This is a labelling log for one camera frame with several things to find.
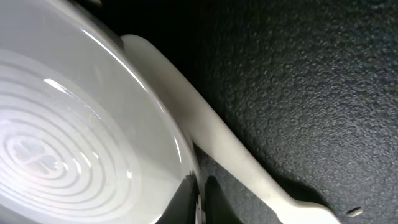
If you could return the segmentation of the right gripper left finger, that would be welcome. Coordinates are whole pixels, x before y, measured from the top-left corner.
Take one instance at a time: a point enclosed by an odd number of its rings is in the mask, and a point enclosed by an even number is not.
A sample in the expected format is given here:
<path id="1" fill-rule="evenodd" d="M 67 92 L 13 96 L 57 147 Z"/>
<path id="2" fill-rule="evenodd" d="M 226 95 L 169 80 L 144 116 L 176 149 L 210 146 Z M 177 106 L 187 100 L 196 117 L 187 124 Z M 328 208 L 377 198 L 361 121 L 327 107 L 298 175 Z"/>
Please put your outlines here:
<path id="1" fill-rule="evenodd" d="M 156 224 L 195 224 L 197 200 L 197 179 L 187 175 Z"/>

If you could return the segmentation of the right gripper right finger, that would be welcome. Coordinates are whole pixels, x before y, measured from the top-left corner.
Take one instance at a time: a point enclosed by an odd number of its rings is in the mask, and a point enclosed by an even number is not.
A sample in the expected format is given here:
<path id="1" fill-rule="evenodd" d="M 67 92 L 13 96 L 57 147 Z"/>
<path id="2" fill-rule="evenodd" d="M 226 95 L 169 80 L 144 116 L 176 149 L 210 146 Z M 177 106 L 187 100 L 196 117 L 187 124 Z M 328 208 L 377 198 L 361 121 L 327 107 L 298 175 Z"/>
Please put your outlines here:
<path id="1" fill-rule="evenodd" d="M 207 224 L 243 224 L 214 176 L 205 183 L 205 213 Z"/>

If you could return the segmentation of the white plastic fork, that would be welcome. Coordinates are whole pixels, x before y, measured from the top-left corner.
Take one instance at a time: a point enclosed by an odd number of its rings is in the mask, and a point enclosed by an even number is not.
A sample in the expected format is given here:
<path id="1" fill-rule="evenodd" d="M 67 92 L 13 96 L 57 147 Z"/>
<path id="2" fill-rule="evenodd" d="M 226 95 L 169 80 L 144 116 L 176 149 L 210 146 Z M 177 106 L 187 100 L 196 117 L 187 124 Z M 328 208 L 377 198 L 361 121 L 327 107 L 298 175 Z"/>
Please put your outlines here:
<path id="1" fill-rule="evenodd" d="M 323 205 L 293 199 L 258 163 L 183 74 L 149 41 L 122 36 L 124 52 L 200 149 L 266 204 L 282 223 L 338 223 Z"/>

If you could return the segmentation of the grey plate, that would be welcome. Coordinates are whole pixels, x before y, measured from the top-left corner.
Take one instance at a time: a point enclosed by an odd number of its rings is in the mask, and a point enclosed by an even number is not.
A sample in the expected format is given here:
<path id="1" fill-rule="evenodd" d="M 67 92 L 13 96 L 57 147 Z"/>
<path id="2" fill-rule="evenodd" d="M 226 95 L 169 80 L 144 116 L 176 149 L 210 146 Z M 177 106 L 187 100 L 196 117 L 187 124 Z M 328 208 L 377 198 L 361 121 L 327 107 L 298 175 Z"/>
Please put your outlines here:
<path id="1" fill-rule="evenodd" d="M 197 159 L 121 38 L 74 1 L 1 2 L 1 222 L 156 223 Z"/>

